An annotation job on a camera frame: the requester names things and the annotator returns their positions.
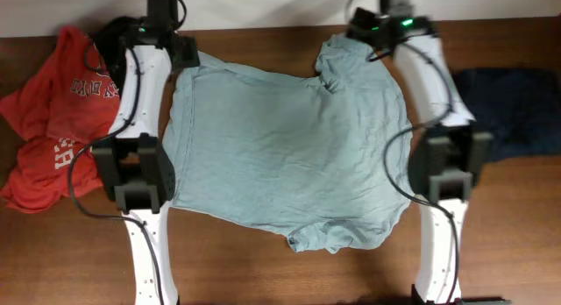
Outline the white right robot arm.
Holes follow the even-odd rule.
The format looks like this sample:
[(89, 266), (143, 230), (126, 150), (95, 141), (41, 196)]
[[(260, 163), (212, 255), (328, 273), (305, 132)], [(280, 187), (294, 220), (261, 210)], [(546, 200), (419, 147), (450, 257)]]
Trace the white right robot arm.
[(471, 193), (493, 136), (477, 126), (466, 108), (444, 59), (436, 27), (410, 10), (382, 15), (358, 8), (347, 35), (364, 42), (380, 58), (389, 56), (413, 97), (418, 123), (395, 133), (398, 139), (422, 134), (408, 159), (409, 190), (400, 194), (418, 204), (421, 214), (421, 262), (408, 298), (410, 304), (463, 304), (459, 254)]

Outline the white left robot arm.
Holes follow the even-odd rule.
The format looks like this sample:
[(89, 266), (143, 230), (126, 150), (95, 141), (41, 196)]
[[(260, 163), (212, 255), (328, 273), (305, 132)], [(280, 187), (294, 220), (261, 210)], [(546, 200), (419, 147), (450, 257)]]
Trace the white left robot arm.
[(176, 178), (159, 137), (160, 108), (170, 75), (199, 64), (196, 42), (178, 34), (182, 0), (147, 0), (146, 15), (126, 26), (119, 43), (124, 73), (120, 104), (106, 138), (92, 146), (114, 219), (125, 224), (135, 280), (135, 305), (176, 305), (167, 219)]

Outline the light grey-blue t-shirt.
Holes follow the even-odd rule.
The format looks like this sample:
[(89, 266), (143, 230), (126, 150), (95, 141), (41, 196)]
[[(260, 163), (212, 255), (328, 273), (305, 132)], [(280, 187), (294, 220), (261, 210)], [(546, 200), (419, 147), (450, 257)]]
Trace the light grey-blue t-shirt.
[(280, 234), (295, 252), (379, 247), (409, 205), (411, 136), (371, 52), (334, 35), (312, 78), (201, 53), (178, 76), (164, 136), (173, 205)]

